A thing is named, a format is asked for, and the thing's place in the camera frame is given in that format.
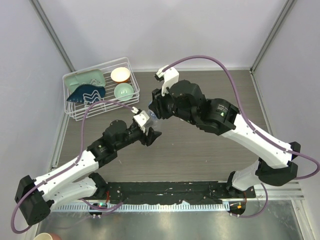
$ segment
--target brown table surface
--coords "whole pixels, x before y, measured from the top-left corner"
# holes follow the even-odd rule
[[[251,76],[247,70],[231,71],[241,102],[249,119],[266,130]],[[160,88],[154,72],[136,72],[140,87],[139,103],[134,106],[148,109],[151,92]],[[206,98],[223,98],[237,106],[231,84],[223,71],[180,71],[186,79],[200,86]],[[114,120],[132,123],[133,113],[121,108],[86,120],[85,146],[100,138]],[[80,150],[81,122],[70,119],[62,146],[59,166],[72,160]],[[118,157],[97,170],[108,182],[136,181],[204,181],[227,180],[230,172],[246,168],[258,157],[238,143],[206,133],[176,117],[163,120],[162,136],[146,147],[136,142],[118,151]]]

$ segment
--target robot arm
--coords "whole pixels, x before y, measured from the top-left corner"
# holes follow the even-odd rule
[[[162,69],[155,75],[158,81],[164,81],[162,89],[152,92],[149,105],[159,119],[178,117],[207,133],[236,141],[259,156],[252,166],[230,174],[228,182],[231,189],[245,191],[261,182],[282,186],[297,176],[298,166],[291,162],[296,156],[280,151],[259,137],[246,124],[236,106],[221,98],[206,98],[195,83],[178,81],[179,73],[174,67],[165,72]],[[300,151],[298,143],[280,141],[258,126],[253,126],[285,149]]]
[[[51,210],[68,202],[85,197],[101,199],[107,192],[107,183],[98,173],[91,172],[114,160],[117,157],[117,151],[126,146],[140,141],[148,147],[162,134],[154,131],[152,127],[146,128],[150,117],[145,111],[134,107],[133,112],[135,115],[129,127],[122,120],[113,121],[102,137],[82,152],[80,161],[70,170],[65,171],[76,162],[78,157],[35,179],[27,175],[20,180],[14,198],[16,203],[34,186],[61,173],[53,180],[39,186],[22,202],[20,210],[29,226],[41,222]],[[89,173],[91,174],[83,180],[73,182]]]

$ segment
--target light green bowl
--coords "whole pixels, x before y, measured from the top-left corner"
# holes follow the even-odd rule
[[[129,83],[120,83],[114,88],[113,94],[118,100],[127,101],[133,97],[134,92]]]

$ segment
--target metal surface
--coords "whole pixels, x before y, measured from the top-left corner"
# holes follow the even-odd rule
[[[104,200],[90,201],[92,203],[104,202]],[[109,204],[108,207],[113,207],[115,204]],[[72,202],[67,205],[63,205],[58,207],[54,212],[58,213],[71,213],[71,212],[86,212],[90,209],[90,207],[84,202]],[[132,204],[124,204],[118,208],[117,212],[127,213],[127,212],[212,212],[212,211],[229,211],[230,206],[229,202],[224,202],[223,204],[204,204],[204,205],[190,205],[189,203],[183,201],[181,204],[173,204],[173,205],[132,205]]]
[[[253,62],[251,71],[254,73],[255,70],[257,69],[261,59],[263,58],[263,56],[265,55],[266,51],[268,50],[271,42],[273,41],[273,39],[275,38],[276,34],[278,33],[280,27],[282,26],[284,20],[286,19],[286,16],[288,15],[288,13],[290,12],[290,10],[292,9],[292,7],[294,6],[294,4],[296,3],[296,0],[287,0],[286,3],[284,4],[277,20],[275,21],[268,37],[266,38],[265,42],[262,45],[262,48],[258,54],[258,56],[256,57],[255,61]]]
[[[307,216],[306,211],[306,201],[305,200],[292,200],[292,206],[297,218],[300,230],[305,240],[314,240],[315,235],[310,226],[310,221]]]
[[[41,4],[38,0],[30,0],[32,6],[34,7],[34,10],[36,11],[36,13],[38,14],[40,20],[42,21],[46,31],[48,32],[49,36],[51,37],[54,45],[56,46],[56,48],[58,49],[58,51],[61,54],[61,57],[63,58],[65,64],[68,66],[68,68],[70,69],[70,72],[74,72],[76,71],[76,69],[74,68],[71,60],[69,59],[64,47],[62,46],[54,28],[52,27],[45,11],[43,10],[43,8],[41,7]]]
[[[256,213],[263,201],[248,202],[246,215]],[[302,240],[291,201],[270,201],[258,217],[241,219],[221,211],[115,213],[89,218],[87,212],[53,212],[38,234],[58,234],[62,240]]]

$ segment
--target wire dish rack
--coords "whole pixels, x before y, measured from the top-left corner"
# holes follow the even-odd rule
[[[118,84],[111,79],[111,72],[114,69],[120,68],[120,67],[125,67],[130,70],[130,79],[126,83],[130,84],[133,87],[134,93],[132,98],[130,98],[129,100],[120,100],[119,98],[116,98],[114,96],[114,89]],[[64,84],[65,78],[73,74],[83,73],[83,72],[87,72],[94,69],[99,69],[103,73],[103,76],[105,79],[105,87],[104,87],[105,96],[101,97],[98,91],[95,90],[93,91],[92,94],[83,95],[84,103],[67,101],[67,98],[71,95],[71,92],[68,90],[67,86]],[[139,89],[136,77],[131,69],[129,59],[127,57],[122,57],[113,61],[108,61],[96,66],[91,66],[85,69],[68,73],[63,76],[62,82],[63,82],[63,96],[64,96],[64,112],[68,114],[71,118],[75,119],[76,121],[82,120],[84,118],[86,109],[92,103],[95,103],[97,101],[111,100],[111,101],[120,102],[126,105],[132,105],[139,102],[140,89]],[[97,104],[89,110],[87,118],[98,115],[98,114],[102,114],[104,112],[108,112],[114,109],[118,109],[118,108],[121,108],[121,106],[114,103]]]

